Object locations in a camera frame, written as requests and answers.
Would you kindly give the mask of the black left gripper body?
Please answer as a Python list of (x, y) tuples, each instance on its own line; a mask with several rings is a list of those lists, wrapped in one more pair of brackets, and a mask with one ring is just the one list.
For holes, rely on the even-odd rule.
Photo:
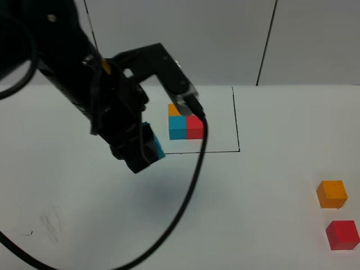
[(90, 87), (91, 133), (100, 135), (117, 159), (147, 160), (142, 112), (149, 98), (137, 78), (125, 76), (114, 60), (94, 64)]

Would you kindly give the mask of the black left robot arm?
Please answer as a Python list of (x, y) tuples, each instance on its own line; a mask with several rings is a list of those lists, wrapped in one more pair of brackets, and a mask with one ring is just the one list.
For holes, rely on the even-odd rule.
[(165, 155), (149, 123), (143, 89), (120, 66), (104, 59), (81, 28), (73, 1), (1, 2), (1, 77), (30, 66), (1, 99), (42, 73), (90, 122), (112, 154), (138, 173)]

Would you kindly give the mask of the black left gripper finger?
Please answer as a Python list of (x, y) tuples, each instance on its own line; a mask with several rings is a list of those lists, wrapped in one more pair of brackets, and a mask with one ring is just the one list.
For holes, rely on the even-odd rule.
[(139, 157), (141, 165), (150, 165), (159, 159), (155, 135), (148, 122), (140, 124)]
[(124, 153), (124, 160), (133, 173), (138, 173), (154, 162), (154, 151), (148, 146), (143, 147), (143, 153), (139, 148), (130, 147)]

